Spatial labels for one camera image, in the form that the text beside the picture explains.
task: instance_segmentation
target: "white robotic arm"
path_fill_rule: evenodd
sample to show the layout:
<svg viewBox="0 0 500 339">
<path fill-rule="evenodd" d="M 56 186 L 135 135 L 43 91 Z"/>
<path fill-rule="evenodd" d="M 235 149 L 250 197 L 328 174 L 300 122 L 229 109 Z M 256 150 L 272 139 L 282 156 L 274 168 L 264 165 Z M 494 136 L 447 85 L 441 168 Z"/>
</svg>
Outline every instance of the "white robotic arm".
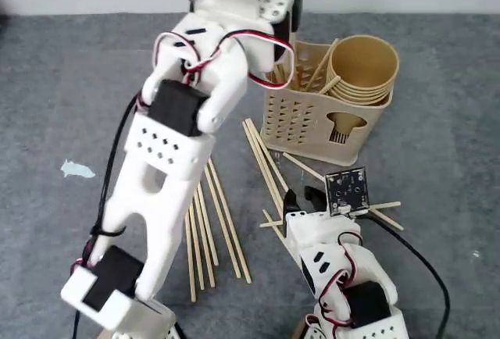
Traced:
<svg viewBox="0 0 500 339">
<path fill-rule="evenodd" d="M 149 110 L 134 115 L 102 228 L 95 243 L 89 243 L 89 262 L 75 268 L 61 291 L 64 301 L 116 337 L 177 335 L 175 315 L 154 296 L 177 252 L 215 133 L 245 94 L 248 72 L 273 68 L 274 45 L 291 49 L 270 34 L 272 23 L 291 25 L 287 15 L 293 3 L 196 0 L 194 12 L 157 39 L 154 70 L 138 98 Z M 270 6 L 276 12 L 268 20 Z M 165 175 L 161 186 L 155 182 L 157 172 Z M 115 238 L 107 235 L 119 233 L 132 215 L 146 224 L 144 263 L 114 246 Z"/>
<path fill-rule="evenodd" d="M 363 247 L 354 217 L 296 209 L 295 195 L 287 194 L 285 240 L 317 300 L 300 338 L 407 339 L 396 286 Z"/>
</svg>

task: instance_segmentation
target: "ventilation hole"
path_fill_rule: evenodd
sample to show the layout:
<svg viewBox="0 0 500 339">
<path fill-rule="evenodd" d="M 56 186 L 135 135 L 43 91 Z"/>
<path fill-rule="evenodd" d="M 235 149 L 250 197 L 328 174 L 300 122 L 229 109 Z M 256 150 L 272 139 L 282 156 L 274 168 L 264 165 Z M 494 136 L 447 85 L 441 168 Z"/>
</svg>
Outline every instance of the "ventilation hole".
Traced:
<svg viewBox="0 0 500 339">
<path fill-rule="evenodd" d="M 201 34 L 205 33 L 206 29 L 205 28 L 199 28 L 199 29 L 191 29 L 191 30 L 186 30 L 186 34 Z"/>
<path fill-rule="evenodd" d="M 314 262 L 319 262 L 325 254 L 323 252 L 317 252 L 314 256 Z"/>
<path fill-rule="evenodd" d="M 321 267 L 320 267 L 320 273 L 323 274 L 325 271 L 327 271 L 329 266 L 330 266 L 329 262 L 325 262 L 323 265 L 321 265 Z"/>
</svg>

